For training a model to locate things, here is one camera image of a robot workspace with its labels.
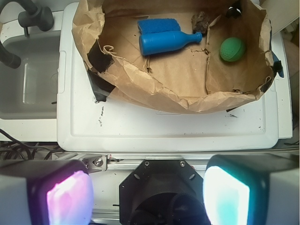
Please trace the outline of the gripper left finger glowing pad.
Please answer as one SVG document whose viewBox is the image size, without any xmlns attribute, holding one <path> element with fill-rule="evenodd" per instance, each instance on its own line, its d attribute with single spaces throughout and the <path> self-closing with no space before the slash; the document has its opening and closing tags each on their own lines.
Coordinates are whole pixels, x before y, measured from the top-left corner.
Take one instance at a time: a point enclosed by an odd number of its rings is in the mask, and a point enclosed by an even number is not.
<svg viewBox="0 0 300 225">
<path fill-rule="evenodd" d="M 0 163 L 2 225 L 87 225 L 93 185 L 79 160 L 5 160 Z"/>
</svg>

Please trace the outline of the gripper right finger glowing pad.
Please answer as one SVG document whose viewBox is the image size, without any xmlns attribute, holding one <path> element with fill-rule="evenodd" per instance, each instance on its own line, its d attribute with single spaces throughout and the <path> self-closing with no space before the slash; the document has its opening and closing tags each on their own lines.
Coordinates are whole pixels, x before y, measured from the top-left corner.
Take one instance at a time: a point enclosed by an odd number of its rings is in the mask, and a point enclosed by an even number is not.
<svg viewBox="0 0 300 225">
<path fill-rule="evenodd" d="M 204 174 L 203 199 L 213 225 L 298 225 L 299 158 L 214 155 Z"/>
</svg>

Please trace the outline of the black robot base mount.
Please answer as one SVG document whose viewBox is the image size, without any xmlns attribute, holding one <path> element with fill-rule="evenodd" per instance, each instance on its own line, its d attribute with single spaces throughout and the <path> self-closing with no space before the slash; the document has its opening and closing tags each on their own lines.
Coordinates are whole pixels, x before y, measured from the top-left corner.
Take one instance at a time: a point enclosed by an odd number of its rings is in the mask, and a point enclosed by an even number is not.
<svg viewBox="0 0 300 225">
<path fill-rule="evenodd" d="M 122 225 L 209 225 L 203 178 L 185 160 L 142 161 L 119 185 Z"/>
</svg>

